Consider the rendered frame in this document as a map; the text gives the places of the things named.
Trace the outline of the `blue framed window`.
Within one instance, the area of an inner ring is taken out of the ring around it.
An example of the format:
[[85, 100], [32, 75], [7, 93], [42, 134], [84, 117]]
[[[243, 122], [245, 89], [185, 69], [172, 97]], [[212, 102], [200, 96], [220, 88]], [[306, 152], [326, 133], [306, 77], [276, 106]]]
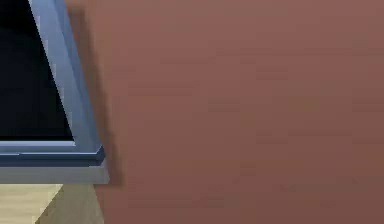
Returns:
[[0, 184], [106, 184], [64, 0], [0, 0]]

